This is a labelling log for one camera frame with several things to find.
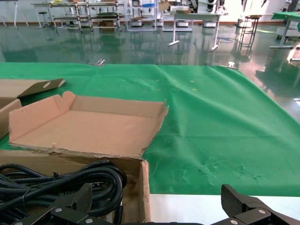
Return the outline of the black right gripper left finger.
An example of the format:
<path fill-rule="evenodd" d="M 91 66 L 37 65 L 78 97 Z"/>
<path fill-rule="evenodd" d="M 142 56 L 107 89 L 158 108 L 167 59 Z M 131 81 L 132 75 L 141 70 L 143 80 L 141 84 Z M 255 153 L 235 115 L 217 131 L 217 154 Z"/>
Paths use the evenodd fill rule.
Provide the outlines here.
<path fill-rule="evenodd" d="M 92 184 L 85 183 L 76 193 L 58 197 L 44 212 L 32 214 L 14 225 L 104 225 L 88 215 L 92 205 Z"/>

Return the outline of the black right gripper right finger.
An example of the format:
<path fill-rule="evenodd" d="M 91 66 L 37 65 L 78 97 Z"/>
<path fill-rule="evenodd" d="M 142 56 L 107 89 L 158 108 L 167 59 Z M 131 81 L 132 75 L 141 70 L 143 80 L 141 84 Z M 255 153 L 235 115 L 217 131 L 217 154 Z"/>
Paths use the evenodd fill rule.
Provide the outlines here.
<path fill-rule="evenodd" d="M 238 193 L 228 184 L 221 187 L 221 205 L 228 218 L 217 225 L 300 225 L 298 220 L 272 210 L 257 197 Z"/>

